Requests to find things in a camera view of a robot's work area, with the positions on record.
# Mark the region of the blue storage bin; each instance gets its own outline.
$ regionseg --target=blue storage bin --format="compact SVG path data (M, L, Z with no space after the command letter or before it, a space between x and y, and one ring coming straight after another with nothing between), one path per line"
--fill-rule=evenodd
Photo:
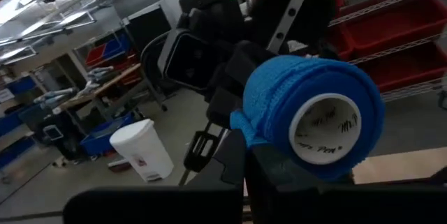
M113 150L113 147L110 144L110 137L112 134L119 128L132 123L132 114L127 114L124 117L101 124L95 127L95 129L81 141L81 145L85 148L85 151L89 156L100 155L106 151Z
M112 39L105 45L103 59L109 59L117 56L118 54L125 54L130 48L130 42L125 34L118 36L118 38Z
M28 107L23 107L7 116L0 118L0 137L8 134L10 131L23 124L22 120L19 118L19 114L27 109Z
M17 157L26 152L35 142L30 137L22 137L9 147L0 151L0 169L13 162Z
M33 89L36 86L31 77L22 77L19 80L8 84L8 88L12 94L18 95Z

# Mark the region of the cable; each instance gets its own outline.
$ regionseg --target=cable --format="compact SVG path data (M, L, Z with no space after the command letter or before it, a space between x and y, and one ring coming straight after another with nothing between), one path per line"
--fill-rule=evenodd
M154 40L150 41L148 44L146 44L145 48L142 50L141 54L140 54L140 61L142 61L143 56L146 53L146 50L148 47L152 46L152 45L156 45L157 43L159 43L161 40L165 39L165 37L168 37L169 31L161 34L160 36L157 36L156 38L154 38Z

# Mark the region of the metal bracket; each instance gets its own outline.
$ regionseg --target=metal bracket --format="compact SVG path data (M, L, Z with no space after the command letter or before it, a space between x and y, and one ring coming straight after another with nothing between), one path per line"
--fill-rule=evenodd
M268 44L267 50L275 54L278 53L282 43L286 39L288 30L291 28L296 15L300 11L301 5L305 0L290 0L287 9L284 12L277 29L274 31Z

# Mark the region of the wooden surface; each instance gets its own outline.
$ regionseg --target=wooden surface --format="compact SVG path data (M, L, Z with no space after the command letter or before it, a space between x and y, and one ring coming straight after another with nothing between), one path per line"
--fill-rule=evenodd
M84 95L81 97L76 96L76 97L66 101L65 103L62 103L59 107L61 108L61 110L66 110L66 109L73 107L75 105L79 105L83 102L90 101L90 100L94 99L96 96L98 96L101 92L105 91L106 89L110 88L112 85L118 83L121 79L123 79L127 75L131 74L133 71L139 69L139 67L141 67L141 64L136 64L136 65L126 69L121 74L119 74L117 77L110 80L109 82L106 82L105 84L103 84L103 86L99 87L98 89L93 91L91 94L87 94L87 95Z
M447 147L369 157L354 169L356 184L427 178L447 166Z

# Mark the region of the concrete floor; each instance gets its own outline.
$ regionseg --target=concrete floor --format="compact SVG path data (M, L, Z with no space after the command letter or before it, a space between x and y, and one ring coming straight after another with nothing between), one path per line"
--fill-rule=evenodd
M70 165L64 169L49 166L0 204L0 218L59 211L70 197L99 186L177 185L184 172L182 160L188 143L193 134L202 130L207 123L207 104L202 96L182 90L167 100L166 105L167 112L162 112L153 103L144 104L140 109L155 121L155 129L175 164L168 178L147 184L133 170L112 173L107 169L110 158ZM434 92L388 103L386 126L371 156L446 147L446 121L447 112L437 107ZM217 134L218 131L218 127L212 128L213 133ZM54 150L46 150L47 154L39 151L29 153L35 152L35 156L44 156L47 160L58 156ZM46 218L18 223L61 223L61 219Z

